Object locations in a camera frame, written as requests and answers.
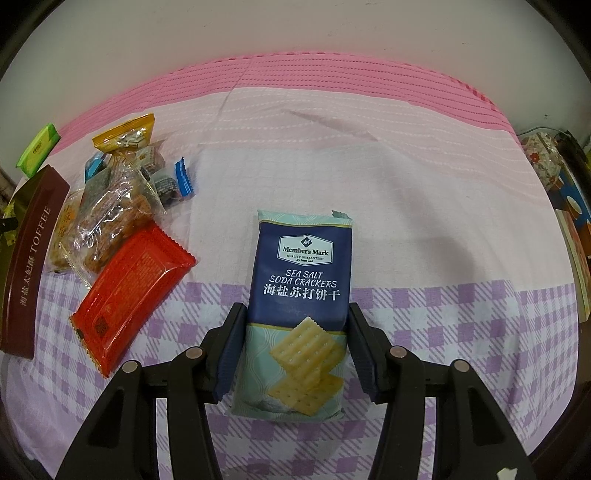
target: screw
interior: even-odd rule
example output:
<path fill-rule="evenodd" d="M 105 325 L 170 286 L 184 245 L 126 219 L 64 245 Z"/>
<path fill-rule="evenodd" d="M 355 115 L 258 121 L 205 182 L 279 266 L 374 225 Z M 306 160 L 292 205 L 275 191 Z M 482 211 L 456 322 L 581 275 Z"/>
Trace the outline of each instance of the screw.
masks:
<path fill-rule="evenodd" d="M 393 346 L 390 349 L 390 355 L 395 358 L 404 358 L 407 354 L 407 350 L 403 346 Z"/>
<path fill-rule="evenodd" d="M 465 360 L 456 360 L 453 364 L 457 371 L 466 373 L 470 370 L 470 365 Z"/>
<path fill-rule="evenodd" d="M 135 360 L 128 360 L 123 364 L 121 367 L 126 374 L 130 374 L 131 372 L 135 372 L 138 368 L 138 363 Z"/>
<path fill-rule="evenodd" d="M 185 352 L 187 358 L 191 360 L 195 360 L 203 355 L 203 350 L 201 350 L 198 346 L 192 346 L 189 350 Z"/>

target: gold stripe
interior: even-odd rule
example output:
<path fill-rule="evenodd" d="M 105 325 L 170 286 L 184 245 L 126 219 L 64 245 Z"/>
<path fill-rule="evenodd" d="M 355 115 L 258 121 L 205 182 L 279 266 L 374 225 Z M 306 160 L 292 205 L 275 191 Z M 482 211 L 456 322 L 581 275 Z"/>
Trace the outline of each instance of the gold stripe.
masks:
<path fill-rule="evenodd" d="M 341 225 L 336 223 L 314 223 L 313 225 L 294 225 L 293 223 L 281 223 L 274 222 L 273 220 L 260 220 L 259 223 L 272 223 L 273 225 L 284 225 L 284 226 L 300 226 L 300 227 L 311 227 L 311 226 L 338 226 L 340 228 L 351 228 L 352 225 Z"/>
<path fill-rule="evenodd" d="M 293 328 L 289 328 L 289 327 L 278 327 L 276 325 L 265 325 L 264 323 L 254 323 L 254 322 L 247 323 L 246 326 L 249 326 L 249 327 L 259 327 L 259 328 L 267 328 L 267 329 L 270 329 L 270 330 L 283 330 L 285 332 L 290 332 L 294 328 L 296 328 L 296 327 L 293 327 Z M 329 333 L 331 335 L 347 335 L 345 332 L 329 332 L 327 330 L 325 330 L 325 332 L 326 333 Z"/>

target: pink striped fabric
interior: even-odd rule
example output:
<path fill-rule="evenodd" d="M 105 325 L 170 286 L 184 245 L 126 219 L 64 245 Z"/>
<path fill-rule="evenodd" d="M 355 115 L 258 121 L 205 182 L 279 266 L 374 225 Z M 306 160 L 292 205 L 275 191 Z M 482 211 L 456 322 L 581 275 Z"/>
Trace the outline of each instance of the pink striped fabric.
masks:
<path fill-rule="evenodd" d="M 454 78 L 407 63 L 347 54 L 303 52 L 213 61 L 157 77 L 111 97 L 59 131 L 53 153 L 125 115 L 239 87 L 357 93 L 403 100 L 467 124 L 505 130 L 511 124 L 483 94 Z"/>

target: red snack wrapper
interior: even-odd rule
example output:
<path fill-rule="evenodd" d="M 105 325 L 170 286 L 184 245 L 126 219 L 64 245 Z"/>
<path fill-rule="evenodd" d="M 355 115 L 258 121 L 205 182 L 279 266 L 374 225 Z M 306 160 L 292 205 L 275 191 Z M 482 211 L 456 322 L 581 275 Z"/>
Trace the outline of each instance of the red snack wrapper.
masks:
<path fill-rule="evenodd" d="M 100 373 L 109 376 L 148 316 L 196 263 L 154 222 L 113 256 L 70 317 Z"/>

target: wall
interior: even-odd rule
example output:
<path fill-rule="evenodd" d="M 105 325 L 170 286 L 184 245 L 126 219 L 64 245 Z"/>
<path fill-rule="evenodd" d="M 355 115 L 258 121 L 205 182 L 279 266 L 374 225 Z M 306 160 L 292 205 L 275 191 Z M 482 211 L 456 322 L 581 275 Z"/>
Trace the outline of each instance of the wall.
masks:
<path fill-rule="evenodd" d="M 158 74 L 288 50 L 415 63 L 471 83 L 519 132 L 591 129 L 591 84 L 525 0 L 66 0 L 0 81 L 0 165 L 46 123 L 64 125 Z"/>

